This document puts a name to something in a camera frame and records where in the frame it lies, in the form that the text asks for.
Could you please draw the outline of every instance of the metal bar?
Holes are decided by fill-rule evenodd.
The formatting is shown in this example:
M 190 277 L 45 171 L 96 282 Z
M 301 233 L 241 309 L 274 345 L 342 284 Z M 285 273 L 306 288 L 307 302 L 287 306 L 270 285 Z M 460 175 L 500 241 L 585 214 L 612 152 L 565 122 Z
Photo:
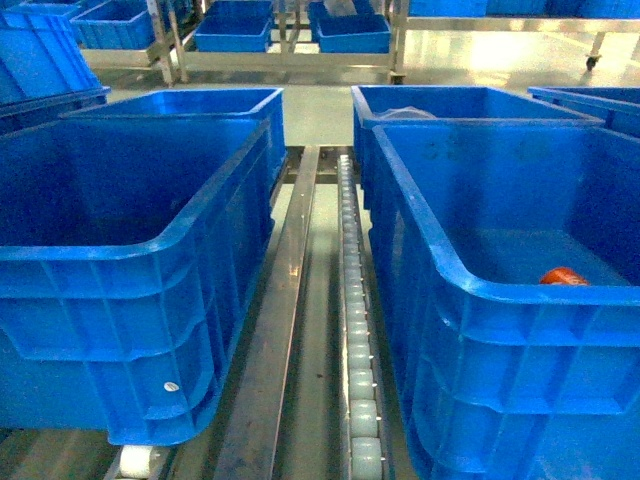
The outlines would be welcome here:
M 582 18 L 436 18 L 409 17 L 408 30 L 481 32 L 640 32 L 639 20 L 601 20 Z
M 265 479 L 273 473 L 318 156 L 317 147 L 303 153 L 214 480 Z
M 169 12 L 169 22 L 171 23 L 171 31 L 173 32 L 173 38 L 176 44 L 176 57 L 178 58 L 178 67 L 180 68 L 180 81 L 182 83 L 187 83 L 189 81 L 189 74 L 185 68 L 186 62 L 184 59 L 184 46 L 182 45 L 182 39 L 180 38 L 176 12 L 173 9 Z
M 175 72 L 173 70 L 173 64 L 171 63 L 171 56 L 169 54 L 169 43 L 167 42 L 167 36 L 164 31 L 164 22 L 162 20 L 162 11 L 158 5 L 157 0 L 146 0 L 147 10 L 151 15 L 151 24 L 153 26 L 153 34 L 156 37 L 156 43 L 159 45 L 159 63 L 160 70 L 162 71 L 162 78 L 167 85 L 173 85 L 175 83 Z
M 606 35 L 607 34 L 603 32 L 596 34 L 596 38 L 593 40 L 593 47 L 591 47 L 591 53 L 589 53 L 589 57 L 600 58 L 600 48 L 602 48 L 604 37 Z

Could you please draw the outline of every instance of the plastic bag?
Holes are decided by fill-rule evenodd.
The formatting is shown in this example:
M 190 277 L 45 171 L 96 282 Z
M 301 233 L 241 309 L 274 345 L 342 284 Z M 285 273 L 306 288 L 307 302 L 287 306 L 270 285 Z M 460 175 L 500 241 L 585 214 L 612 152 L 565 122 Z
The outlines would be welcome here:
M 404 107 L 404 108 L 390 108 L 389 110 L 382 112 L 379 115 L 379 118 L 383 118 L 385 120 L 394 119 L 394 118 L 395 119 L 407 118 L 407 119 L 416 119 L 416 120 L 420 120 L 420 119 L 431 120 L 437 117 L 432 113 L 425 112 L 424 110 L 420 110 L 419 108 Z
M 356 15 L 356 7 L 351 0 L 324 0 L 324 6 L 332 17 Z

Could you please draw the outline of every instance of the metal rail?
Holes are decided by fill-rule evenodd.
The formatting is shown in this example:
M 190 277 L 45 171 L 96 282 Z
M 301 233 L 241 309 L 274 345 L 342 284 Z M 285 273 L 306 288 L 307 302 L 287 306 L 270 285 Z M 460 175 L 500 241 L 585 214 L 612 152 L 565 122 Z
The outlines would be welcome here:
M 304 278 L 319 149 L 305 149 L 214 479 L 271 478 Z

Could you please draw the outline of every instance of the metal leg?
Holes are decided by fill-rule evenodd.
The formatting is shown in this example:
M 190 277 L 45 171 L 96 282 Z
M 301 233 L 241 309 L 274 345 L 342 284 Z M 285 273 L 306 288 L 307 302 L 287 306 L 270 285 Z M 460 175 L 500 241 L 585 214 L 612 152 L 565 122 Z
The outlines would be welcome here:
M 180 68 L 180 81 L 187 83 L 189 81 L 189 75 L 187 73 L 186 61 L 184 58 L 184 45 L 180 38 L 180 30 L 178 28 L 178 19 L 176 18 L 176 12 L 171 10 L 169 12 L 169 22 L 171 23 L 171 31 L 173 32 L 173 38 L 176 44 L 176 56 L 178 57 L 178 67 Z
M 396 0 L 394 7 L 399 8 L 393 13 L 393 33 L 391 40 L 391 83 L 401 85 L 404 83 L 404 50 L 407 39 L 407 15 L 409 14 L 408 0 Z
M 602 48 L 602 43 L 604 42 L 604 37 L 606 33 L 597 33 L 596 38 L 593 41 L 593 47 L 591 48 L 591 53 L 589 53 L 587 58 L 587 70 L 591 71 L 600 60 L 600 48 Z
M 164 22 L 162 20 L 162 13 L 158 6 L 157 0 L 146 0 L 147 10 L 151 15 L 151 23 L 153 25 L 153 33 L 156 36 L 156 43 L 160 49 L 160 69 L 162 70 L 162 78 L 164 82 L 171 86 L 175 83 L 175 71 L 173 64 L 171 63 L 171 56 L 169 52 L 169 43 L 167 42 L 167 36 L 164 31 Z

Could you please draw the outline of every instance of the blue crate on shelf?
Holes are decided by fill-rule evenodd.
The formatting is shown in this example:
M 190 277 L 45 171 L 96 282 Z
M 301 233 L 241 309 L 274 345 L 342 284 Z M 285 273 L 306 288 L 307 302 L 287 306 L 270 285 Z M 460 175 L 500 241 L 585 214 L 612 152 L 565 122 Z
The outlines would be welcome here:
M 261 0 L 216 0 L 205 15 L 225 18 L 273 17 L 273 2 Z
M 484 17 L 489 0 L 411 0 L 412 17 Z
M 322 18 L 330 17 L 324 2 L 310 2 L 307 7 L 309 15 L 309 28 L 311 29 L 311 41 L 318 41 L 318 22 Z
M 391 29 L 382 15 L 350 15 L 318 20 L 323 53 L 389 53 Z
M 66 19 L 0 13 L 0 104 L 100 87 Z
M 640 18 L 637 0 L 583 0 L 578 11 L 585 18 Z
M 489 0 L 487 15 L 544 15 L 547 0 Z
M 269 18 L 206 17 L 194 35 L 200 52 L 266 52 L 271 43 Z
M 151 16 L 143 2 L 108 0 L 71 23 L 89 49 L 143 50 L 155 41 Z
M 71 20 L 74 17 L 77 17 L 80 13 L 85 10 L 84 4 L 82 2 L 77 3 L 31 3 L 31 2 L 23 2 L 19 5 L 15 5 L 7 11 L 16 12 L 16 13 L 25 13 L 25 14 L 36 14 L 36 15 L 55 15 L 60 17 L 65 17 Z

